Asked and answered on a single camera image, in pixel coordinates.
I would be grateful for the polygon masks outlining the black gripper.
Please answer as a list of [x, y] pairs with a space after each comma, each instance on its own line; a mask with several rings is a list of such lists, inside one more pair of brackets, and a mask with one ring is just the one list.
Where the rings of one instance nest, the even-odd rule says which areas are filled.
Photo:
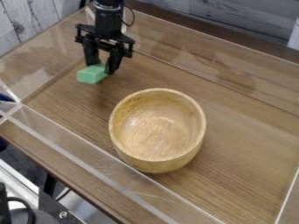
[[123, 3], [93, 3], [95, 26], [76, 24], [75, 41], [83, 45], [87, 66], [100, 64], [99, 49], [108, 51], [105, 72], [111, 75], [120, 66], [123, 57], [132, 57], [135, 40], [121, 32], [124, 23]]

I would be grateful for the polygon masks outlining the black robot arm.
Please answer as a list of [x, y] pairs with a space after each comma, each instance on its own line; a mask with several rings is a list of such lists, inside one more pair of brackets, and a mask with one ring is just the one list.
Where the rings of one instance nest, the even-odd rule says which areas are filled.
[[100, 63], [99, 51], [109, 53], [105, 63], [107, 74], [119, 69], [124, 57], [133, 56], [136, 41], [121, 32], [124, 21], [124, 0], [95, 0], [95, 24], [76, 24], [75, 41], [83, 45], [88, 66]]

